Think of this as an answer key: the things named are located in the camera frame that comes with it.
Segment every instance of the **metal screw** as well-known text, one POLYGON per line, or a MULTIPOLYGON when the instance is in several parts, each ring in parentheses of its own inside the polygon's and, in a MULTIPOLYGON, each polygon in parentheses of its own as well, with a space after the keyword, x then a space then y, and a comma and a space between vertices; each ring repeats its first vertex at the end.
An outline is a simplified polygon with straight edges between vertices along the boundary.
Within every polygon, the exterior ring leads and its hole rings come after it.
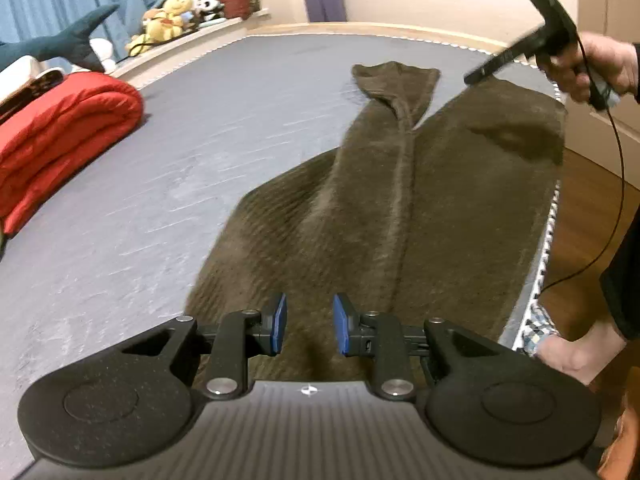
POLYGON ((238 383, 228 377, 218 377, 207 383, 207 390, 214 395, 232 394, 236 388, 238 388, 238 383))
POLYGON ((414 390, 414 385, 404 379, 389 379, 382 383, 382 391, 387 395, 405 396, 414 390))

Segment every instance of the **brown towel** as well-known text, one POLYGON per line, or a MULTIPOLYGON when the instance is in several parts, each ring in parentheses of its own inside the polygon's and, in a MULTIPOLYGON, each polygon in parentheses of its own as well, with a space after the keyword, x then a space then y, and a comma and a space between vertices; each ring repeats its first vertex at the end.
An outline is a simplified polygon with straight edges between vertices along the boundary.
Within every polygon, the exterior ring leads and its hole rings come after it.
POLYGON ((489 78, 414 130, 439 72, 356 65, 370 97, 342 145, 246 195, 188 299, 200 322, 283 291, 283 353, 256 378, 350 380, 332 295, 405 324, 442 316, 496 339, 524 283, 562 157, 564 107, 489 78))

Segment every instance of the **panda plush toy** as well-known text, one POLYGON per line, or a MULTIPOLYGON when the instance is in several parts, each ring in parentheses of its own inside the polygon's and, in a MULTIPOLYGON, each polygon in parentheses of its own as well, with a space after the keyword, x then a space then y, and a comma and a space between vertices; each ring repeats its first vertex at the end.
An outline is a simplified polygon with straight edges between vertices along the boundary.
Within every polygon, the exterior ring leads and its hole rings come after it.
POLYGON ((199 27, 207 27, 225 21, 224 8, 224 4, 218 0, 199 0, 196 5, 196 11, 202 20, 199 27))

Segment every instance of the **wooden floor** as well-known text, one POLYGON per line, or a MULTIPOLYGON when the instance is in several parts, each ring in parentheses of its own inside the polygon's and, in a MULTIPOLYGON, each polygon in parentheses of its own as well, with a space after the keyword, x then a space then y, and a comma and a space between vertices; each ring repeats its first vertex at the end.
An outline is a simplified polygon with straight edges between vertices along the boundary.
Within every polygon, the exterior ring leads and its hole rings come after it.
MULTIPOLYGON (((558 222, 546 283, 562 278, 591 261, 603 248, 620 205, 620 179, 583 156, 565 151, 558 222)), ((612 246, 580 276, 549 289, 541 298, 560 332, 568 339, 584 335, 607 306, 600 273, 609 264, 640 203, 640 191, 627 185, 622 220, 612 246)), ((617 409, 630 366, 640 366, 640 342, 631 343, 594 381, 608 409, 617 409)))

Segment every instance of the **black cable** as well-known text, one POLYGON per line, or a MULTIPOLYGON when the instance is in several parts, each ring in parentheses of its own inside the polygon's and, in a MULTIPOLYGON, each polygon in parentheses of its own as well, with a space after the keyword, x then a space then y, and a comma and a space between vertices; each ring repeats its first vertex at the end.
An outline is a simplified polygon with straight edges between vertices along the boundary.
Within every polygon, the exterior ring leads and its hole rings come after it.
MULTIPOLYGON (((589 65, 587 63, 587 55, 584 51, 584 45, 582 44, 582 41, 580 40, 580 38, 578 38, 578 45, 580 45, 580 50, 582 51, 582 59, 584 60, 584 67, 587 71, 587 76, 589 76, 589 81, 593 81, 593 79, 591 78, 591 71, 589 70, 589 65)), ((607 243, 604 245, 604 247, 602 248, 598 256, 596 256, 593 260, 591 260, 587 265, 585 265, 580 270, 577 270, 576 272, 573 272, 572 274, 569 274, 568 276, 565 276, 560 280, 555 280, 554 282, 551 282, 548 285, 545 285, 540 291, 540 294, 542 294, 546 290, 549 290, 552 286, 556 286, 559 283, 566 282, 567 280, 575 278, 576 276, 582 274, 585 270, 589 269, 595 262, 597 262, 602 257, 605 251, 609 249, 609 246, 611 245, 611 242, 613 241, 613 238, 616 235, 616 232, 620 225, 620 218, 622 217, 622 210, 625 205, 625 157, 622 154, 622 143, 620 142, 620 134, 618 133, 618 129, 616 128, 616 123, 614 122, 613 117, 611 115, 611 110, 609 109, 609 105, 606 102, 605 102, 605 107, 606 107, 607 115, 609 116, 609 121, 611 121, 611 126, 613 127, 613 133, 616 136, 616 142, 618 143, 618 153, 620 154, 620 175, 621 175, 622 187, 620 190, 620 208, 618 209, 618 217, 616 218, 616 224, 613 226, 613 231, 609 236, 609 240, 607 240, 607 243)))

